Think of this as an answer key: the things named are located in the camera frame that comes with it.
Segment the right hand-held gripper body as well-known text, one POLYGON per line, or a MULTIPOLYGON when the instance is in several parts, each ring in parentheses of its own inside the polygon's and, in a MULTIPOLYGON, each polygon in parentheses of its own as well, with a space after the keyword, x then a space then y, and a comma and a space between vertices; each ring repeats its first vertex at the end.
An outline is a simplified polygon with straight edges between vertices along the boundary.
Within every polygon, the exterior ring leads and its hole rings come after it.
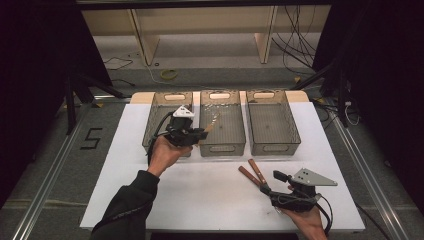
POLYGON ((316 186, 337 186, 338 183, 307 168, 301 168, 296 174, 288 175, 287 183, 293 188, 291 193, 271 191, 271 205, 295 212, 310 211, 321 198, 316 186))

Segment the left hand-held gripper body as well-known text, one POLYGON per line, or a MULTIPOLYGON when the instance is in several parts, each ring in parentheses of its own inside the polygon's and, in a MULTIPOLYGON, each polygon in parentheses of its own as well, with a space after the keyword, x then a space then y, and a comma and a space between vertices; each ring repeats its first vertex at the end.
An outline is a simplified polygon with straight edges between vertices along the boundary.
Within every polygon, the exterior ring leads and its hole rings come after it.
POLYGON ((195 114, 185 105, 178 107, 166 126, 165 138, 174 146, 191 146, 191 138, 196 136, 192 128, 195 114))

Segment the smoky clear plastic bin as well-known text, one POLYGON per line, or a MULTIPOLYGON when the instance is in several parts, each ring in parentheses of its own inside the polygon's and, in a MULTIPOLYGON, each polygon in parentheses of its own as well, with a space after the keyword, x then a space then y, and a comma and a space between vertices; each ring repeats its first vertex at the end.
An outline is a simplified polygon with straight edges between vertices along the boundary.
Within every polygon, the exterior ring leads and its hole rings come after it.
POLYGON ((164 133, 171 117, 164 117, 169 112, 174 112, 181 105, 192 109, 193 94, 191 92, 156 92, 153 96, 151 108, 145 128, 142 146, 149 150, 152 138, 155 133, 164 133))
POLYGON ((246 135, 237 90, 207 90, 200 93, 199 126, 205 129, 217 113, 221 114, 219 121, 200 143, 201 156, 242 156, 246 135))
POLYGON ((246 92, 246 114, 253 156, 292 156, 301 143, 282 89, 246 92))

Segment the person's right hand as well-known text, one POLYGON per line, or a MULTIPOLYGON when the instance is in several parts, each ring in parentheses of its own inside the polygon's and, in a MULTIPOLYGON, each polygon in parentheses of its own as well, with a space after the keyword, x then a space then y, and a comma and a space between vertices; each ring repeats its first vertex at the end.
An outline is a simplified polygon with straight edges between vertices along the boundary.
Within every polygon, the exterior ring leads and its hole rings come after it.
POLYGON ((317 207, 302 213, 282 208, 280 208, 280 211, 291 218, 292 222, 308 240, 327 240, 320 211, 317 207))

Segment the person's left hand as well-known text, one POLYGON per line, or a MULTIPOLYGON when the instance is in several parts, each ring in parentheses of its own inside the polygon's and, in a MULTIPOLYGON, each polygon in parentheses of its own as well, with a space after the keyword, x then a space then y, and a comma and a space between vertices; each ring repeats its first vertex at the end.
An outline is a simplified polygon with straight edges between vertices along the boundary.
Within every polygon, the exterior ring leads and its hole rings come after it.
POLYGON ((172 166, 181 156, 192 151, 192 146, 176 147, 164 136, 157 138, 147 171, 159 177, 167 168, 172 166))

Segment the white table sheet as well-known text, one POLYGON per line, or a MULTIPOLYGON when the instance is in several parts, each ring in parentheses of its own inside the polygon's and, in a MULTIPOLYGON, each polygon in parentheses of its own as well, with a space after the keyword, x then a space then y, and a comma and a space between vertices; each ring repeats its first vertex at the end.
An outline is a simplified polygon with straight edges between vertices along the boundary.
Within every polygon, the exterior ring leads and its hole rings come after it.
MULTIPOLYGON (((146 168, 141 145, 150 107, 125 106, 99 179, 89 200, 81 226, 91 229, 102 218, 118 189, 132 182, 146 168)), ((333 180, 318 188, 321 206, 332 212, 333 232, 356 232, 365 226, 329 146, 317 113, 308 102, 295 102, 291 110, 301 136, 294 155, 256 161, 270 187, 284 192, 285 183, 274 171, 293 175, 310 169, 333 180)), ((284 232, 294 230, 291 220, 279 214, 269 198, 250 182, 239 168, 249 154, 229 160, 201 157, 198 151, 179 160, 162 175, 157 197, 147 219, 150 231, 284 232)))

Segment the beige wooden table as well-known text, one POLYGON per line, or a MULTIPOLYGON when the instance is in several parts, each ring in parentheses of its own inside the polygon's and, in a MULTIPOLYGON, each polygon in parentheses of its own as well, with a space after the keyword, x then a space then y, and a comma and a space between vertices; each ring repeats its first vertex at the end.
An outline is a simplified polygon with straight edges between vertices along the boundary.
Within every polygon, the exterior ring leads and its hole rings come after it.
POLYGON ((163 9, 84 10, 83 17, 94 36, 133 36, 142 61, 153 61, 160 37, 173 34, 251 33, 261 63, 268 61, 271 35, 292 31, 323 30, 329 5, 255 7, 195 7, 163 9))

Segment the black metal stand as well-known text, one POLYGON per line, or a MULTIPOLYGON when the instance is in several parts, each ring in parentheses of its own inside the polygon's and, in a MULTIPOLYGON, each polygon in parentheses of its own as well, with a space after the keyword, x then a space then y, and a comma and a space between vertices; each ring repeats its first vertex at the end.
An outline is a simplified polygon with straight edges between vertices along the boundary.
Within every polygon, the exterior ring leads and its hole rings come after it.
POLYGON ((94 95, 89 89, 90 86, 97 87, 100 90, 109 93, 118 99, 130 98, 130 95, 126 95, 122 92, 119 92, 113 87, 108 86, 88 75, 82 73, 71 74, 65 81, 65 98, 68 116, 67 134, 70 134, 73 131, 77 123, 74 94, 76 94, 76 96, 80 99, 82 103, 91 104, 94 101, 94 95))
POLYGON ((320 87, 320 93, 323 97, 328 97, 333 93, 337 94, 338 117, 343 126, 347 127, 348 122, 345 114, 347 81, 343 79, 341 63, 339 61, 333 60, 329 65, 322 68, 306 80, 301 80, 292 87, 292 90, 304 89, 320 79, 323 79, 323 83, 320 87))

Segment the black curtain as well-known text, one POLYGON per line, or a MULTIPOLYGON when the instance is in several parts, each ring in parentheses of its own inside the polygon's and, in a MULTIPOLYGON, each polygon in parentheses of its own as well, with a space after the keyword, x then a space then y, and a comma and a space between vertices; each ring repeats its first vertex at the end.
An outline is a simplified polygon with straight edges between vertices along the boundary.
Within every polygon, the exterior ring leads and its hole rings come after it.
POLYGON ((424 0, 330 0, 313 68, 330 63, 358 16, 342 63, 350 96, 424 213, 424 0))
POLYGON ((0 208, 73 74, 111 83, 76 0, 0 0, 0 208))

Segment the long aluminium rail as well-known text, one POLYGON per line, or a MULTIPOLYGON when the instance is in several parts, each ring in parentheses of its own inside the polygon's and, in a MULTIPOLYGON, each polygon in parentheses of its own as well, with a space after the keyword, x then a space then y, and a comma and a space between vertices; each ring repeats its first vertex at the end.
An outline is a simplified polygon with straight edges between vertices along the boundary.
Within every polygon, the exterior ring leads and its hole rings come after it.
POLYGON ((20 220, 12 240, 27 240, 42 212, 46 200, 56 183, 56 180, 63 168, 65 160, 71 152, 72 146, 81 130, 82 122, 85 120, 91 109, 90 104, 82 104, 77 117, 77 123, 74 128, 66 135, 59 152, 56 154, 52 165, 43 179, 41 186, 36 192, 35 197, 31 200, 26 208, 25 214, 20 220))
POLYGON ((353 163, 355 164, 364 184, 378 209, 392 240, 409 240, 406 228, 402 225, 400 217, 386 197, 377 179, 368 166, 366 159, 360 151, 356 141, 349 129, 342 123, 345 114, 342 109, 331 113, 334 118, 334 125, 346 146, 353 163))

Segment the short aluminium rail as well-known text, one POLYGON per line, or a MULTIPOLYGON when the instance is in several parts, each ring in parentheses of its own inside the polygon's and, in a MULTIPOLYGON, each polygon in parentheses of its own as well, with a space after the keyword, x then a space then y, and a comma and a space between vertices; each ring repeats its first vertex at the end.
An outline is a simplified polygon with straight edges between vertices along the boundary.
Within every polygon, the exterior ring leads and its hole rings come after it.
POLYGON ((112 95, 95 95, 94 100, 96 102, 108 102, 108 103, 130 103, 131 98, 117 98, 112 95))

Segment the black frame bar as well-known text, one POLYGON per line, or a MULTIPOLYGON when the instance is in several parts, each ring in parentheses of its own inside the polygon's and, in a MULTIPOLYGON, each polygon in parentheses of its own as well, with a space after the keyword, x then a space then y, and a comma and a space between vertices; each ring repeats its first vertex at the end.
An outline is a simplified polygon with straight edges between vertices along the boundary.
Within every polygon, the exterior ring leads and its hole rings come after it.
POLYGON ((332 5, 337 0, 76 0, 81 10, 332 5))

